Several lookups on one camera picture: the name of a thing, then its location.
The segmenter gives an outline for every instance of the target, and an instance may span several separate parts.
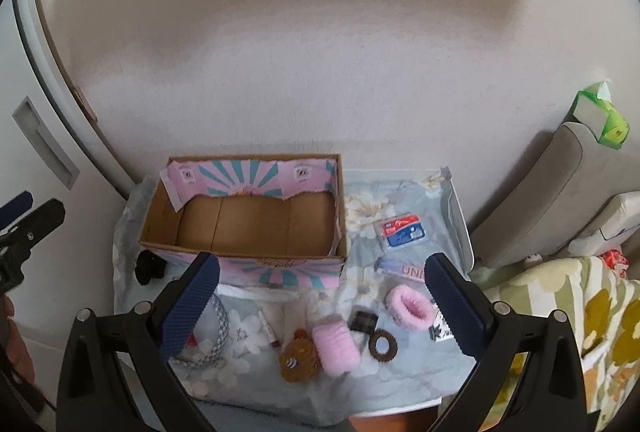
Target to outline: wall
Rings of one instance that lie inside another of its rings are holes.
[[[638,0],[42,0],[69,79],[137,179],[189,152],[449,165],[474,225],[575,91],[638,127]]]

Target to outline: pink fluffy wristband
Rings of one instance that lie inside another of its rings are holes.
[[[361,354],[344,321],[315,327],[311,334],[318,350],[322,369],[337,378],[360,365]]]
[[[386,296],[386,308],[398,324],[412,331],[429,329],[438,314],[425,295],[405,284],[396,286]]]

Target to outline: brown hair tie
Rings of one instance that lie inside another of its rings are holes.
[[[387,352],[378,352],[377,347],[380,338],[386,338],[386,341],[389,344],[389,350]],[[396,354],[398,354],[398,342],[388,331],[377,329],[369,337],[369,352],[371,353],[371,356],[373,356],[373,358],[375,358],[377,361],[386,364],[386,362],[390,362],[396,357]]]

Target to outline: brown plush keychain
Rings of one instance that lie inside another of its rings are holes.
[[[293,341],[284,349],[278,361],[280,373],[289,383],[308,382],[321,370],[316,346],[303,329],[296,331]]]

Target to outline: orange surface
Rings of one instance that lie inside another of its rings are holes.
[[[351,423],[358,432],[425,432],[437,417],[437,408],[426,408],[385,417],[352,417]]]

